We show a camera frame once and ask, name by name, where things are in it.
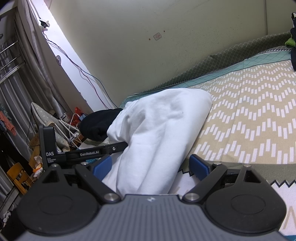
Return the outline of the white garment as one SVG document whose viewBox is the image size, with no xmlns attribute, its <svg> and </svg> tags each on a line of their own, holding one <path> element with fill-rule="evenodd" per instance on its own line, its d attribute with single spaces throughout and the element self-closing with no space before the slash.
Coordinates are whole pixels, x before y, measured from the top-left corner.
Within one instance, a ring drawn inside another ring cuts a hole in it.
<svg viewBox="0 0 296 241">
<path fill-rule="evenodd" d="M 168 193 L 211 107 L 210 93 L 192 88 L 128 102 L 107 130 L 112 144 L 127 147 L 112 155 L 103 183 L 121 196 Z"/>
</svg>

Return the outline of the dark folded clothes stack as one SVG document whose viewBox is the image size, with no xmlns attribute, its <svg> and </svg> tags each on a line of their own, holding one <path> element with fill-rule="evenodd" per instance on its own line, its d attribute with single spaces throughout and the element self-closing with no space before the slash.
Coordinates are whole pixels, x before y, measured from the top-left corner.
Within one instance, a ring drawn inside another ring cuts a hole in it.
<svg viewBox="0 0 296 241">
<path fill-rule="evenodd" d="M 285 42 L 285 46 L 290 48 L 291 63 L 294 70 L 296 70 L 296 48 L 295 48 L 295 12 L 291 15 L 293 27 L 290 30 L 291 37 Z"/>
</svg>

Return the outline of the black garment at bed edge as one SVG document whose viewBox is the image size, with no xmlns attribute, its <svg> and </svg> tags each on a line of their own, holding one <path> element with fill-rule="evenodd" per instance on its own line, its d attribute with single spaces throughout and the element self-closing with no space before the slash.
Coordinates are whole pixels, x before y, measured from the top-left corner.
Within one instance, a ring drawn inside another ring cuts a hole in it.
<svg viewBox="0 0 296 241">
<path fill-rule="evenodd" d="M 103 142 L 107 130 L 122 111 L 122 108 L 100 110 L 87 115 L 79 124 L 81 134 L 90 140 Z"/>
</svg>

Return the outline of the grey ironing board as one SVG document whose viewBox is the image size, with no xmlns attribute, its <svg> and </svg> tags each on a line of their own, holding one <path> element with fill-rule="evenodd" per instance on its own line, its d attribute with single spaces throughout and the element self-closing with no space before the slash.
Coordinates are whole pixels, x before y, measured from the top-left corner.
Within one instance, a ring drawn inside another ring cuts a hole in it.
<svg viewBox="0 0 296 241">
<path fill-rule="evenodd" d="M 65 128 L 58 119 L 53 117 L 49 112 L 42 109 L 39 105 L 32 102 L 31 110 L 33 117 L 38 125 L 52 126 L 55 130 L 56 144 L 63 152 L 70 151 L 69 140 L 65 133 Z"/>
</svg>

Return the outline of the yellow wooden chair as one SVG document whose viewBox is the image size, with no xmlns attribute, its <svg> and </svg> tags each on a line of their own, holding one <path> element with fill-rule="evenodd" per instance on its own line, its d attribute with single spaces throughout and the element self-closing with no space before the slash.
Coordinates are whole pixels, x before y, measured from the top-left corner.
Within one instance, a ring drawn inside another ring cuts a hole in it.
<svg viewBox="0 0 296 241">
<path fill-rule="evenodd" d="M 33 184 L 20 163 L 14 164 L 6 174 L 22 195 L 25 195 Z"/>
</svg>

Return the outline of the patterned beige bed sheet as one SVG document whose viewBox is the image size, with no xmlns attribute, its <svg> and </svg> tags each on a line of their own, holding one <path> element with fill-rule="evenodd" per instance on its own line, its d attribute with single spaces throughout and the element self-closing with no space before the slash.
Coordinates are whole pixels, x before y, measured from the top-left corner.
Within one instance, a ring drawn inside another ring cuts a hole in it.
<svg viewBox="0 0 296 241">
<path fill-rule="evenodd" d="M 209 92 L 212 108 L 190 153 L 233 169 L 251 165 L 285 201 L 280 231 L 295 240 L 295 70 L 289 39 L 284 32 L 235 45 L 126 102 L 168 88 Z"/>
</svg>

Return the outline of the grey curtain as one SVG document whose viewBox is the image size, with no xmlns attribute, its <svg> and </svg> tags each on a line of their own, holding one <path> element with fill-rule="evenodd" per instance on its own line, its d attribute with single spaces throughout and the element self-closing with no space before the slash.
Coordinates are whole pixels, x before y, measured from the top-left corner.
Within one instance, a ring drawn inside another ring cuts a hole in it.
<svg viewBox="0 0 296 241">
<path fill-rule="evenodd" d="M 29 141 L 36 133 L 31 104 L 53 110 L 59 118 L 71 111 L 45 62 L 29 2 L 15 4 L 1 14 L 1 111 L 14 126 L 1 146 L 8 145 L 12 155 L 28 161 L 32 153 Z"/>
</svg>

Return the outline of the green garment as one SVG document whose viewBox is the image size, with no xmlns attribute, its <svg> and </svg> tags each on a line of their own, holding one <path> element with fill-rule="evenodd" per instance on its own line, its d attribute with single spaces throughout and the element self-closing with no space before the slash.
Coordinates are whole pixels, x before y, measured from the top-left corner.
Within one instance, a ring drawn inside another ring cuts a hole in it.
<svg viewBox="0 0 296 241">
<path fill-rule="evenodd" d="M 294 40 L 292 37 L 290 37 L 290 38 L 285 42 L 285 46 L 286 46 L 287 48 L 295 48 L 295 46 L 296 46 L 295 40 Z"/>
</svg>

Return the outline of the white wall socket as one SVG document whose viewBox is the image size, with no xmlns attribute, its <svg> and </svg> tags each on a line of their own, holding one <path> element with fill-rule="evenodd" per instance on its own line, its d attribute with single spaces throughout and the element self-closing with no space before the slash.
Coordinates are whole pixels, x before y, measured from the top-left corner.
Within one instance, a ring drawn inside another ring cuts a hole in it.
<svg viewBox="0 0 296 241">
<path fill-rule="evenodd" d="M 160 33 L 156 33 L 153 37 L 156 41 L 162 38 Z"/>
</svg>

